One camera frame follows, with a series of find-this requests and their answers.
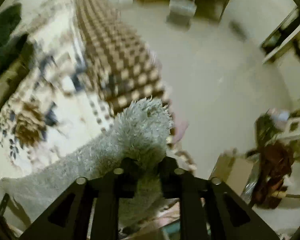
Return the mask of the floral bed cover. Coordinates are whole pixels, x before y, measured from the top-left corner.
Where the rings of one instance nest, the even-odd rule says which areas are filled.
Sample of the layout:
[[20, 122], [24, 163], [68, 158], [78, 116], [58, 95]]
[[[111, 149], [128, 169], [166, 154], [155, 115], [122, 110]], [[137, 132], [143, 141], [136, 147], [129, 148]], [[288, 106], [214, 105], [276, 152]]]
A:
[[[23, 33], [18, 57], [29, 60], [30, 71], [0, 111], [0, 181], [40, 172], [75, 152], [142, 99], [161, 100], [172, 118], [166, 155], [196, 168], [180, 148], [184, 129], [175, 123], [156, 53], [108, 0], [46, 0], [12, 36]], [[0, 201], [4, 194], [0, 186]], [[4, 218], [25, 231], [34, 221], [9, 196]]]

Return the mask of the grey slipper pair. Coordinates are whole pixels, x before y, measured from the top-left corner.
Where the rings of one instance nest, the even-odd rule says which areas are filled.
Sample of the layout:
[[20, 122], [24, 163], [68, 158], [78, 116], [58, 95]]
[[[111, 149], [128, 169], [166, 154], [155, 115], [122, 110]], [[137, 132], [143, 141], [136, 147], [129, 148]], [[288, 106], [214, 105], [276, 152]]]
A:
[[238, 22], [230, 21], [229, 28], [232, 33], [236, 35], [241, 41], [247, 40], [247, 34]]

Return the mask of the grey fleece pants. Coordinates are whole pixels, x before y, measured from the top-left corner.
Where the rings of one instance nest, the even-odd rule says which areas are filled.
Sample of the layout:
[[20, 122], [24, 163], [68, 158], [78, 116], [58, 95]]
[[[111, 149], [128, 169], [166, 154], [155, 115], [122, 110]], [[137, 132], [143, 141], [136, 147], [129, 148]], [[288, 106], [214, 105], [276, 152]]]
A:
[[142, 99], [124, 109], [113, 127], [40, 172], [23, 178], [2, 178], [0, 186], [19, 203], [33, 222], [78, 177], [101, 178], [125, 157], [141, 168], [133, 199], [119, 204], [119, 225], [134, 226], [168, 206], [154, 169], [167, 152], [173, 121], [159, 99]]

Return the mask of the dark folded jeans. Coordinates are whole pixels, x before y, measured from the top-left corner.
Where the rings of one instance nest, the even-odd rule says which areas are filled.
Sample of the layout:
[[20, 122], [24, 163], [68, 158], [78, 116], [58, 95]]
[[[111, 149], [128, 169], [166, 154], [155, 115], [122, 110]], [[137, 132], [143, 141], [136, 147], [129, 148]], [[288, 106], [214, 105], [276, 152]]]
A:
[[21, 4], [15, 3], [0, 13], [0, 75], [18, 57], [27, 41], [28, 33], [12, 36], [21, 21]]

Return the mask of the white wardrobe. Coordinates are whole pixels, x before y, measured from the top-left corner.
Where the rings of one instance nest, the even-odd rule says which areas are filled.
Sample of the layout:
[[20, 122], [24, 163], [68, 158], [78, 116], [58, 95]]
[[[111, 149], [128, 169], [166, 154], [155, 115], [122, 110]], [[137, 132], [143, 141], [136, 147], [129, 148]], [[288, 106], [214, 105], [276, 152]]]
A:
[[293, 0], [230, 0], [225, 10], [247, 40], [261, 48], [264, 61], [275, 61], [289, 94], [300, 101], [300, 9]]

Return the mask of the white trash bin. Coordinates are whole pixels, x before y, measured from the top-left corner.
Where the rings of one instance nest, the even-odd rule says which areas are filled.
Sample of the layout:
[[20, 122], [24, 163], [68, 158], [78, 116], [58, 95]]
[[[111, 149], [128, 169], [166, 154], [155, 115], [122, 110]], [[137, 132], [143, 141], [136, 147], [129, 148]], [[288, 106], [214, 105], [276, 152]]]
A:
[[191, 0], [170, 0], [167, 22], [189, 27], [197, 10], [196, 4]]

